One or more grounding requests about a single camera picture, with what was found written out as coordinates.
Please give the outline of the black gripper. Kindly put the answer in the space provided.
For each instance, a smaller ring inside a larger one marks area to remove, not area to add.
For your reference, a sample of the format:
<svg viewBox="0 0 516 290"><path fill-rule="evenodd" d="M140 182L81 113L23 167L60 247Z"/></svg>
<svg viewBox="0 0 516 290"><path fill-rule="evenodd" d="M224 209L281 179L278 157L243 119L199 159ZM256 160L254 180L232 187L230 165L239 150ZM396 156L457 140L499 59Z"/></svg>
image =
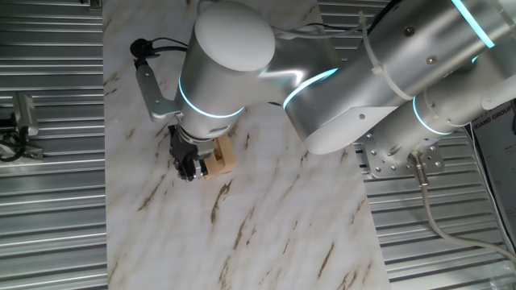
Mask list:
<svg viewBox="0 0 516 290"><path fill-rule="evenodd" d="M181 126L168 127L170 134L169 153L174 158L173 165L182 180L193 181L207 174L204 159L214 151L213 139L197 139Z"/></svg>

